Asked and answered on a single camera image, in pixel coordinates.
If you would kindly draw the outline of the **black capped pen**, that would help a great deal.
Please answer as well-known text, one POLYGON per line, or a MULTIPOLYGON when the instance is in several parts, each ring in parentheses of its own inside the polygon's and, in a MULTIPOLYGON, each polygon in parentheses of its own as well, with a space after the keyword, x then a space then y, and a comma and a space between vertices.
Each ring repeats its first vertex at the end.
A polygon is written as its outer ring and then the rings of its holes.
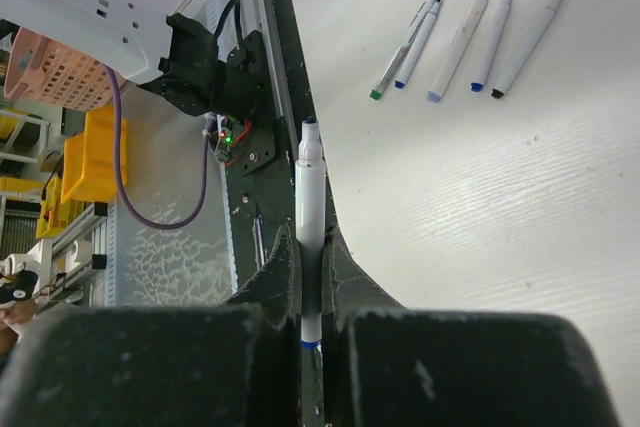
POLYGON ((554 19, 561 3, 562 0, 551 0, 545 6, 543 12, 531 24, 529 30, 520 41, 515 52, 507 62, 505 68, 499 74, 497 81, 492 87, 492 98, 502 99, 508 93, 518 74, 554 19))

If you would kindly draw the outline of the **yellow plastic bin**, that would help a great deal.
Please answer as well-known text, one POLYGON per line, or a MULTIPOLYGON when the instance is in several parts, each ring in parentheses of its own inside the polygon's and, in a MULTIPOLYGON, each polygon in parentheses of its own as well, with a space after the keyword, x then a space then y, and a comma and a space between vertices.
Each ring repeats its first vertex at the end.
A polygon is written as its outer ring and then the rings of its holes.
POLYGON ((88 111, 84 131, 64 143, 62 202, 108 203, 117 195, 113 172, 114 107, 88 111))

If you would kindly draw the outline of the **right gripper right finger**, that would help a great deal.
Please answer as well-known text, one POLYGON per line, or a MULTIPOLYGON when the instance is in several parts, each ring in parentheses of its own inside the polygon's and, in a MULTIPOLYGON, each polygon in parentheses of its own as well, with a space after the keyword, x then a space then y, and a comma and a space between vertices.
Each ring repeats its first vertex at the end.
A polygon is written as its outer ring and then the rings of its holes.
POLYGON ((595 356, 567 319, 406 308, 354 261, 338 228, 322 273, 329 424, 619 424, 595 356))

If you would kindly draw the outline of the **green-tipped white pen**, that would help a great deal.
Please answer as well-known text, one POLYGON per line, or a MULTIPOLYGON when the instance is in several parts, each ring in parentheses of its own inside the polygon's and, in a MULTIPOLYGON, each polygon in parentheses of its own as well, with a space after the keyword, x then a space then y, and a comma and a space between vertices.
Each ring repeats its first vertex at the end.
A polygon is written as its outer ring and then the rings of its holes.
POLYGON ((419 10, 416 12, 411 23, 409 24, 408 31, 403 36, 400 45, 398 46, 398 48, 396 49, 395 53, 392 56, 391 61, 386 67, 381 78, 378 80, 376 85, 372 88, 369 94, 369 97, 371 99, 380 100, 383 94, 385 93, 386 89, 389 87, 391 81, 393 80, 393 77, 395 76, 400 66, 404 62, 404 59, 408 54, 409 48, 414 42, 415 36, 417 35, 418 28, 421 25, 421 22, 424 20, 424 16, 427 13, 428 7, 429 7, 428 3, 424 2, 420 6, 419 10))

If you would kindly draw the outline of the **dark blue capped pen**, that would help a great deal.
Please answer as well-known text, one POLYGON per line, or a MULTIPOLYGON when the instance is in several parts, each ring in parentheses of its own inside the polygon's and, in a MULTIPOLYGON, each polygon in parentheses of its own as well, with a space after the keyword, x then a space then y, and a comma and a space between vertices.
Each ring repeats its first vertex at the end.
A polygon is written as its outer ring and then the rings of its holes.
POLYGON ((396 89, 403 89, 408 84, 416 64, 425 48, 429 36, 439 16, 442 0, 436 0, 430 10, 426 13, 424 20, 418 29, 417 35, 412 46, 402 64, 399 73, 394 80, 396 89))

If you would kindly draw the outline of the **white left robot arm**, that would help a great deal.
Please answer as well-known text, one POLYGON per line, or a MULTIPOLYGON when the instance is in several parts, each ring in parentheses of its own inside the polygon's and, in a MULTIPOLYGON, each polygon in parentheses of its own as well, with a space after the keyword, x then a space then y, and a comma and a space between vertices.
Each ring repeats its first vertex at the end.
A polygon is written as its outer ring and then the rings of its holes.
POLYGON ((259 81, 219 58, 220 29, 129 0, 1 0, 4 19, 92 57, 104 66, 116 111, 116 78, 164 98, 180 111, 248 119, 259 81))

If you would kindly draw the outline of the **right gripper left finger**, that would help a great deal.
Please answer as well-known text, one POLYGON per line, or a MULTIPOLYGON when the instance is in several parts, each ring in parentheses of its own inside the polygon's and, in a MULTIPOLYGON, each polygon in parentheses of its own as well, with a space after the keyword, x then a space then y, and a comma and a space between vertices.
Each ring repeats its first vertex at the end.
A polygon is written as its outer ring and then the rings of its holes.
POLYGON ((298 425, 299 261, 283 225, 221 305, 43 312, 2 373, 2 424, 298 425))

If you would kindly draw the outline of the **navy capped pen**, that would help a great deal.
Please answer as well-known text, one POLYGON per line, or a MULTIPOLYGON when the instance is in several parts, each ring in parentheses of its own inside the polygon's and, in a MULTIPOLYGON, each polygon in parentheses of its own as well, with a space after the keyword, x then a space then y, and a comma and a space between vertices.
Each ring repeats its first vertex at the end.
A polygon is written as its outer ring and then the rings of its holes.
POLYGON ((326 164, 319 123, 301 127, 295 164, 295 234, 302 268, 301 345, 315 349, 322 339, 321 277, 326 219, 326 164))

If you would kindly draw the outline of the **pink plastic basket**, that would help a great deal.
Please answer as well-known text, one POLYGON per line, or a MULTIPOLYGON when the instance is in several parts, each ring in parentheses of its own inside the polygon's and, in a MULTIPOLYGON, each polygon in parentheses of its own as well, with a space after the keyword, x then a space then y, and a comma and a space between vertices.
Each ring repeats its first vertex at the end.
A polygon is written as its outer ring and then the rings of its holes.
POLYGON ((86 112, 111 101, 112 88, 97 59, 21 27, 12 38, 4 96, 86 112))

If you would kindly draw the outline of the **lavender capped pen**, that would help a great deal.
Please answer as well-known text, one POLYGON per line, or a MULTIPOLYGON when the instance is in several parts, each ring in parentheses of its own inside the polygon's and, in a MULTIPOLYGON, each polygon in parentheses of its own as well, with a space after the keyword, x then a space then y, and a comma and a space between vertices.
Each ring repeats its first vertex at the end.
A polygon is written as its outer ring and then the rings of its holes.
POLYGON ((447 50, 446 56, 433 80, 427 101, 439 103, 444 97, 475 30, 484 14, 488 0, 472 0, 447 50))

